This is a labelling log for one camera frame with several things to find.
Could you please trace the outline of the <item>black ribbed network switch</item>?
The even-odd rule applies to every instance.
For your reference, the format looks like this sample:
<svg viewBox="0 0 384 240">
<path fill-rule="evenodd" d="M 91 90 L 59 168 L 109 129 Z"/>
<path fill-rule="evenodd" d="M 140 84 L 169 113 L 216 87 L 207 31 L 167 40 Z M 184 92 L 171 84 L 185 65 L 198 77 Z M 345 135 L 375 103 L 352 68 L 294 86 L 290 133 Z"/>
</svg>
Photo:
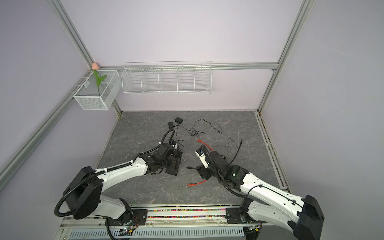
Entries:
<svg viewBox="0 0 384 240">
<path fill-rule="evenodd" d="M 180 151 L 174 151 L 170 157 L 167 158 L 166 174 L 177 176 L 179 167 L 181 164 L 181 158 L 183 153 Z"/>
</svg>

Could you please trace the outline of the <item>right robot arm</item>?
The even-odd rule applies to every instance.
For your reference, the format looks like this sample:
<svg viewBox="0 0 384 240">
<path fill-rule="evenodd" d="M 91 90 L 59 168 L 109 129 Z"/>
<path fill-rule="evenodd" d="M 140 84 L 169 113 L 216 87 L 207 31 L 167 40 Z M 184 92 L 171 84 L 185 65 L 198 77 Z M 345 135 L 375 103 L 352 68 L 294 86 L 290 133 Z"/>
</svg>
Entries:
<svg viewBox="0 0 384 240">
<path fill-rule="evenodd" d="M 316 198 L 297 196 L 261 180 L 247 169 L 230 165 L 205 145 L 196 150 L 203 179 L 215 177 L 232 194 L 243 198 L 240 214 L 248 220 L 266 222 L 293 233 L 298 240 L 319 240 L 325 216 Z"/>
</svg>

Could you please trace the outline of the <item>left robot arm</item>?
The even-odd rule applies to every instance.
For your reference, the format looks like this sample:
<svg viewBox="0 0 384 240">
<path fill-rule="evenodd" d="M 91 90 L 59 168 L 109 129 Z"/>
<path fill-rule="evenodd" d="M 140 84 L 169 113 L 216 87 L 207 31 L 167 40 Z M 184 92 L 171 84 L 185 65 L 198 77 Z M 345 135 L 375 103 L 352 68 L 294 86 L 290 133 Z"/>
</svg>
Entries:
<svg viewBox="0 0 384 240">
<path fill-rule="evenodd" d="M 105 217 L 120 225 L 127 225 L 136 216 L 126 200 L 104 196 L 104 192 L 127 180 L 145 175 L 158 175 L 162 171 L 175 176 L 181 163 L 182 152 L 174 140 L 174 129 L 168 130 L 156 147 L 136 154 L 132 160 L 112 167 L 82 168 L 64 190 L 54 208 L 57 217 L 72 216 L 76 220 L 88 216 Z"/>
</svg>

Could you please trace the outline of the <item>black power adapter far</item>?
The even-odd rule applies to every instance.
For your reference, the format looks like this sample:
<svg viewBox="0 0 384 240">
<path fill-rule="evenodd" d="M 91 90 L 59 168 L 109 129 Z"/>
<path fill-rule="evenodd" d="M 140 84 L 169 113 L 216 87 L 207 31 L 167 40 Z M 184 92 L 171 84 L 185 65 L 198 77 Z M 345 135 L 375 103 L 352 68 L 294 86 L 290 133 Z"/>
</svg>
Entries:
<svg viewBox="0 0 384 240">
<path fill-rule="evenodd" d="M 181 118 L 175 118 L 175 122 L 178 123 L 179 125 L 183 122 L 183 119 Z"/>
</svg>

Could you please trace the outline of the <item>white mesh box basket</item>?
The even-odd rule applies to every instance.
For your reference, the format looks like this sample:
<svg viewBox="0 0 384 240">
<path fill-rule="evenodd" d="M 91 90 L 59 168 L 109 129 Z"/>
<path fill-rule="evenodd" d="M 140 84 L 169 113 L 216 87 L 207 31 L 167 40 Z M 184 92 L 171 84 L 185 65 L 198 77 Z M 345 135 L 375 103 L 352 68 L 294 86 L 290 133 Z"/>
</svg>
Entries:
<svg viewBox="0 0 384 240">
<path fill-rule="evenodd" d="M 100 70 L 97 73 L 99 78 L 91 73 L 74 93 L 83 110 L 108 111 L 122 87 L 118 71 Z"/>
</svg>

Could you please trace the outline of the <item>artificial pink tulip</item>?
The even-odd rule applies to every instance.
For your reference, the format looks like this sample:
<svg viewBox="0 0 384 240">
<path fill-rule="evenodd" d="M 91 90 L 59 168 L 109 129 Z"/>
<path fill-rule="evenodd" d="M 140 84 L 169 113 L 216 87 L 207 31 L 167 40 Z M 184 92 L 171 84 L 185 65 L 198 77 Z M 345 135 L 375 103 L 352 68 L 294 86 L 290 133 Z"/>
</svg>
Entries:
<svg viewBox="0 0 384 240">
<path fill-rule="evenodd" d="M 104 81 L 104 79 L 107 77 L 106 75 L 104 76 L 100 76 L 99 73 L 98 73 L 98 70 L 99 70 L 99 65 L 97 63 L 92 63 L 92 70 L 93 70 L 93 74 L 95 76 L 95 79 L 96 79 L 96 85 L 97 85 L 97 89 L 98 89 L 98 96 L 100 97 L 101 94 L 100 94 L 100 85 L 101 83 Z"/>
</svg>

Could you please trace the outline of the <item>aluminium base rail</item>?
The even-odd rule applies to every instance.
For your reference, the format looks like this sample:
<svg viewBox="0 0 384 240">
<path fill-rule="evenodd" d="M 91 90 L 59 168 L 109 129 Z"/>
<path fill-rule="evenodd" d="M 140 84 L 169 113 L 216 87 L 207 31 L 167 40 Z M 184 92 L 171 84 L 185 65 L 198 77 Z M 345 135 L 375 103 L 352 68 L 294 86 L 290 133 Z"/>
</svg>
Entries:
<svg viewBox="0 0 384 240">
<path fill-rule="evenodd" d="M 287 230 L 300 240 L 320 237 L 290 220 L 283 212 L 253 202 L 240 206 L 182 206 L 176 208 L 135 208 L 129 225 L 103 217 L 83 220 L 65 218 L 56 240 L 255 240 L 261 230 Z"/>
</svg>

